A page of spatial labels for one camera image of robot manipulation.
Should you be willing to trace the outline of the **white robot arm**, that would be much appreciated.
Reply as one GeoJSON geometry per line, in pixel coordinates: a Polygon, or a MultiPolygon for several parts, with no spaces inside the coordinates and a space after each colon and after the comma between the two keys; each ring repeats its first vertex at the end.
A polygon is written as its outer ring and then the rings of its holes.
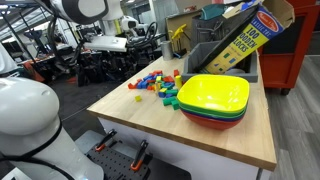
{"type": "MultiPolygon", "coordinates": [[[[61,18],[70,22],[75,22],[81,25],[94,23],[98,20],[107,18],[108,20],[118,19],[123,16],[120,0],[34,0],[46,11],[53,15],[53,19],[49,23],[49,42],[53,42],[53,31],[57,18],[61,18]]],[[[69,69],[64,67],[64,60],[61,60],[57,55],[57,48],[52,46],[54,54],[58,57],[58,68],[62,72],[69,73],[69,69]]],[[[15,72],[18,68],[7,50],[0,45],[0,75],[5,75],[15,72]]]]}

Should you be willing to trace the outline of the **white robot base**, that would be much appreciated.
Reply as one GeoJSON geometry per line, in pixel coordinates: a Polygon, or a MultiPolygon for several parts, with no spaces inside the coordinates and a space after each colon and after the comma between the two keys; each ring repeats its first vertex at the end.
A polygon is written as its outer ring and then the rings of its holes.
{"type": "Polygon", "coordinates": [[[103,180],[103,169],[77,147],[59,117],[59,98],[46,84],[0,79],[0,151],[32,180],[103,180]]]}

